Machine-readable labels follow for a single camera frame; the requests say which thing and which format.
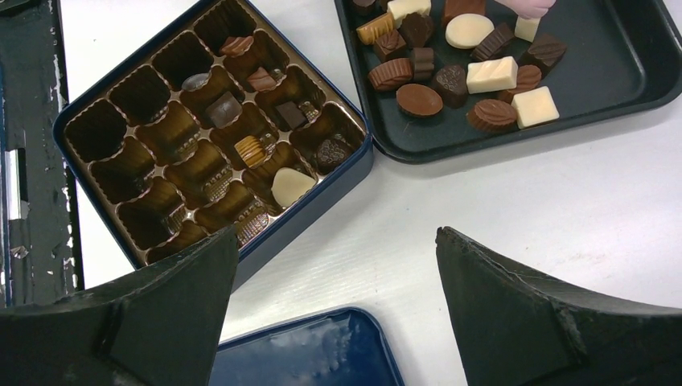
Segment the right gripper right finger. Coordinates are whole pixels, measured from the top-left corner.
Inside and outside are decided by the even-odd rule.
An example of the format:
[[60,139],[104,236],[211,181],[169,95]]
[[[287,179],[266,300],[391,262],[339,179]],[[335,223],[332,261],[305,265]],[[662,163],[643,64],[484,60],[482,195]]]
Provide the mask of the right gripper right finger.
[[470,385],[678,385],[681,311],[601,294],[437,231]]

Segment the blue chocolate box with insert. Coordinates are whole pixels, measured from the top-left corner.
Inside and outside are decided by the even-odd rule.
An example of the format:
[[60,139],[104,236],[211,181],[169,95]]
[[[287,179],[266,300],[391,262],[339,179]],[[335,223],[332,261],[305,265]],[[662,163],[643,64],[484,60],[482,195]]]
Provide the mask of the blue chocolate box with insert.
[[72,102],[54,136],[135,269],[232,228],[236,285],[373,164],[361,112],[247,1],[198,2]]

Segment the blue box lid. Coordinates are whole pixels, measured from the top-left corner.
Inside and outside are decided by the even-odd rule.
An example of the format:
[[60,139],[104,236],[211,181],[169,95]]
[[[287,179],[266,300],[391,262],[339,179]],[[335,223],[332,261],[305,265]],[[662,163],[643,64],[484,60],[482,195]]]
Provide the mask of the blue box lid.
[[402,385],[377,320],[346,307],[218,346],[211,385]]

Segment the white bar chocolate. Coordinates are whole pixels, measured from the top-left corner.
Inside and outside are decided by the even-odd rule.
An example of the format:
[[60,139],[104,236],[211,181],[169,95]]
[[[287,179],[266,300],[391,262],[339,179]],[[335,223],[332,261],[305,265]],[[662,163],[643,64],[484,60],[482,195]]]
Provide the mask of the white bar chocolate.
[[468,93],[514,89],[517,86],[517,72],[518,64],[512,56],[469,63],[466,73]]

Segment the white round chocolate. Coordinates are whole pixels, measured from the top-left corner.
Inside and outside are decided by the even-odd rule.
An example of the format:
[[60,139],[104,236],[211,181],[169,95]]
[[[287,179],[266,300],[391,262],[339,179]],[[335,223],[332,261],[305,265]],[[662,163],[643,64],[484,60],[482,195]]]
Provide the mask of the white round chocolate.
[[460,14],[448,22],[445,38],[451,47],[471,49],[477,47],[494,28],[494,24],[486,16]]

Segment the pink tongs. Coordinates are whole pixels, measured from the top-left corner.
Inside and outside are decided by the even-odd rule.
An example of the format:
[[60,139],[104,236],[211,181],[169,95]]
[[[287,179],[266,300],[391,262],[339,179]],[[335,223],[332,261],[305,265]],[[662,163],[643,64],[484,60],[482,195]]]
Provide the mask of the pink tongs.
[[543,18],[556,0],[495,0],[525,19]]

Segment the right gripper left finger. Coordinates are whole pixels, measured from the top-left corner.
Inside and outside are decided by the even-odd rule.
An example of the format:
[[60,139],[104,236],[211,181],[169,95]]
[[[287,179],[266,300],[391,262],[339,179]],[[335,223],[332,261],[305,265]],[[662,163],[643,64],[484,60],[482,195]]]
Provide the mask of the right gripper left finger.
[[238,260],[225,228],[52,304],[3,310],[2,384],[207,384]]

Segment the caramel square chocolate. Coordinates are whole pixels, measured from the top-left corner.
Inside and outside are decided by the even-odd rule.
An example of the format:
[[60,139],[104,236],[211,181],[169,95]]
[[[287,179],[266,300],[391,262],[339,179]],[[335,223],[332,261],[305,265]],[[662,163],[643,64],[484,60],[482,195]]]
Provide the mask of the caramel square chocolate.
[[359,41],[364,45],[372,45],[379,37],[388,34],[395,29],[395,20],[390,13],[381,16],[356,28]]

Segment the black chocolate tray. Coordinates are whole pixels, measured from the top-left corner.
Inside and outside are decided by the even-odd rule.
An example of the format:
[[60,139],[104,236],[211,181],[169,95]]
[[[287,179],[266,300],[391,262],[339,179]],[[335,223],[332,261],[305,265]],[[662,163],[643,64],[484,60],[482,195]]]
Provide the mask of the black chocolate tray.
[[681,35],[668,2],[559,1],[539,28],[540,35],[551,35],[567,47],[542,81],[552,93],[557,120],[492,134],[468,123],[467,107],[410,117],[399,110],[393,92],[377,92],[368,81],[380,61],[356,33],[367,18],[349,1],[335,6],[374,142],[403,163],[434,162],[654,109],[681,92]]

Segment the white square chocolate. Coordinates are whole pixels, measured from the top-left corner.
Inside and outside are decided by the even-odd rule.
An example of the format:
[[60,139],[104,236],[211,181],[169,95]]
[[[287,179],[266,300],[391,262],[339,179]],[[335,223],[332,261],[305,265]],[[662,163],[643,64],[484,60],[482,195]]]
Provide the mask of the white square chocolate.
[[520,129],[544,124],[560,117],[547,86],[516,94],[511,106],[517,112],[517,125]]

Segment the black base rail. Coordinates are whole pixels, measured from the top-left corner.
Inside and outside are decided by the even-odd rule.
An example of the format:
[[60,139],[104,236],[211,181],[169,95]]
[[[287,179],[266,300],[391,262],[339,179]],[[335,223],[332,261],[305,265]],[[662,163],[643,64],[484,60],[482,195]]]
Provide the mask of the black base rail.
[[52,134],[68,104],[60,3],[1,4],[1,306],[84,287],[76,181]]

